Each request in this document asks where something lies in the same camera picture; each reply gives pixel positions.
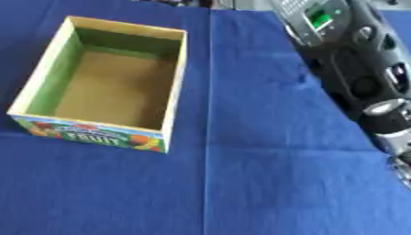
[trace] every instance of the fruit box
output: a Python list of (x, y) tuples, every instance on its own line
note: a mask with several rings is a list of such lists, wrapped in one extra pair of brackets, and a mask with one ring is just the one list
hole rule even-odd
[(66, 17), (8, 110), (32, 134), (167, 152), (184, 30)]

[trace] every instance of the button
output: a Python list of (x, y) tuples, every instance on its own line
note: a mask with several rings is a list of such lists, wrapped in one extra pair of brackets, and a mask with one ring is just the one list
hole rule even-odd
[(375, 31), (372, 27), (364, 26), (354, 33), (354, 39), (356, 42), (371, 41), (374, 37)]

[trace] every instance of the black device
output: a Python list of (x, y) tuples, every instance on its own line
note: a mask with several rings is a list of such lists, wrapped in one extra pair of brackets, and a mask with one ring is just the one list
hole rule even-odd
[(329, 97), (411, 187), (411, 57), (367, 0), (276, 0), (274, 11)]

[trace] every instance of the blue tablecloth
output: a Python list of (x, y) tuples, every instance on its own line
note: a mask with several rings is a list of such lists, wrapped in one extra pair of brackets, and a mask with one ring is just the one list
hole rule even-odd
[[(6, 116), (66, 15), (188, 30), (170, 154), (32, 137)], [(411, 46), (411, 14), (387, 15)], [(0, 27), (2, 235), (411, 231), (411, 192), (271, 13), (18, 0), (0, 2)]]

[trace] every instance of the green inner wall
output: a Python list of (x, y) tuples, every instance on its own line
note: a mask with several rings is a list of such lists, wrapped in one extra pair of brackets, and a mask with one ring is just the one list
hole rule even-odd
[(83, 44), (76, 33), (72, 33), (59, 56), (54, 61), (44, 84), (36, 93), (27, 113), (51, 116), (60, 103), (72, 74), (83, 55)]
[(75, 69), (86, 50), (154, 60), (177, 60), (180, 40), (77, 28), (66, 42), (46, 75), (26, 113), (53, 116)]

